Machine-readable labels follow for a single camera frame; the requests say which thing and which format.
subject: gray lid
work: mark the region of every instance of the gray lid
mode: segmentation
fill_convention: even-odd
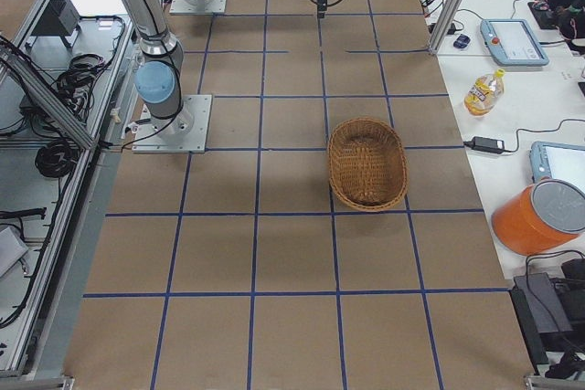
[[[585,230],[585,194],[562,180],[543,180],[532,188],[532,206],[547,225],[559,232]]]

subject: plastic bottle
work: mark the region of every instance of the plastic bottle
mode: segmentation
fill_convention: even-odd
[[[478,78],[465,96],[465,107],[473,116],[483,116],[491,110],[504,93],[502,77],[505,70],[498,69]]]

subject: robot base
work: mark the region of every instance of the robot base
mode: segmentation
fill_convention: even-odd
[[[187,0],[173,0],[170,13],[173,16],[204,16],[209,14],[224,14],[228,0],[213,0],[205,5],[205,8],[198,8],[191,5]]]
[[[204,153],[207,142],[209,115],[211,114],[211,95],[186,95],[183,105],[193,115],[193,127],[185,134],[165,136],[165,132],[133,144],[135,153]],[[141,119],[150,118],[150,111],[144,106]],[[152,124],[139,125],[136,139],[154,132]]]

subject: orange bucket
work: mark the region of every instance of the orange bucket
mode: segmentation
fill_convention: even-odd
[[[499,207],[492,215],[492,227],[516,253],[541,253],[585,230],[585,194],[561,180],[542,180]]]

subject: wicker basket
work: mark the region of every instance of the wicker basket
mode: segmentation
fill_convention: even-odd
[[[377,212],[391,208],[406,194],[404,148],[385,122],[358,118],[341,123],[327,153],[329,184],[346,205]]]

